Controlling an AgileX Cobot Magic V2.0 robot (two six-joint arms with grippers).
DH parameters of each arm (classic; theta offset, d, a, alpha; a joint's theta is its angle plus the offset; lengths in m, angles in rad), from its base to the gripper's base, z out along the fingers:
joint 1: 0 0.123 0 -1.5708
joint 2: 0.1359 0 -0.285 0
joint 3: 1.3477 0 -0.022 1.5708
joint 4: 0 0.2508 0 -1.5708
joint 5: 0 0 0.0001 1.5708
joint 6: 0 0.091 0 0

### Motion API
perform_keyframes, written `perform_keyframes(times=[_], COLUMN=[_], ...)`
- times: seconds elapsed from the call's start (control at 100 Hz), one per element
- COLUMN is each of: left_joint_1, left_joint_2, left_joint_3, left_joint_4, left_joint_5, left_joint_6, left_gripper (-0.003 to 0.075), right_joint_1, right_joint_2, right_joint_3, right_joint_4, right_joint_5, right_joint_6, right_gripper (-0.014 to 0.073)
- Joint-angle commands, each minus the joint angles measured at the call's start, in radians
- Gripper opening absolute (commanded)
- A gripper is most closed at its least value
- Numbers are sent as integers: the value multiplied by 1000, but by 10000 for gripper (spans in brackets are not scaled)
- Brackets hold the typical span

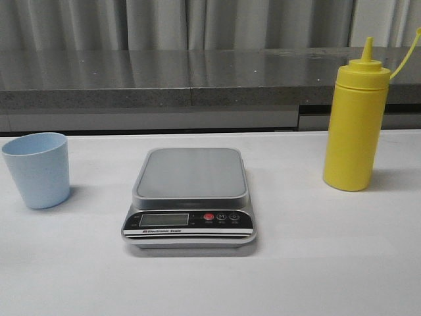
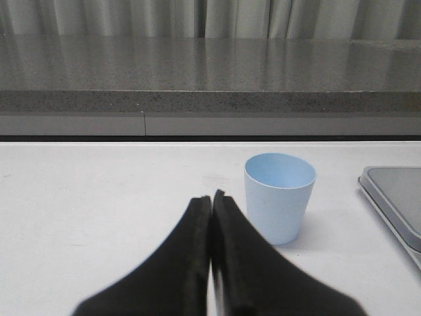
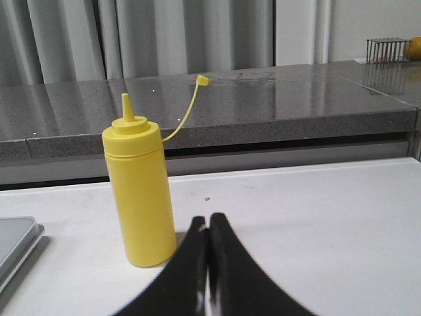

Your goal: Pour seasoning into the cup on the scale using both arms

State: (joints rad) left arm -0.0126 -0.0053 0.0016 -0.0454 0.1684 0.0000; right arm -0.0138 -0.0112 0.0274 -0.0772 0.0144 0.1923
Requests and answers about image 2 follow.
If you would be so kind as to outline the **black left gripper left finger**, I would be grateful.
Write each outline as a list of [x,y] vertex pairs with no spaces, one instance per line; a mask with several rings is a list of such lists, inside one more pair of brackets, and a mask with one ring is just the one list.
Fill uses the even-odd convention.
[[75,315],[206,315],[211,199],[193,198],[140,266],[84,300]]

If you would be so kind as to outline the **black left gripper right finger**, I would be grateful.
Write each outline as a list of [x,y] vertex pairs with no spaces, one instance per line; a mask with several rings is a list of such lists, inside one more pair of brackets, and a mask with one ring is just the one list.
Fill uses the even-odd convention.
[[365,315],[353,298],[277,252],[221,190],[214,196],[211,232],[219,315]]

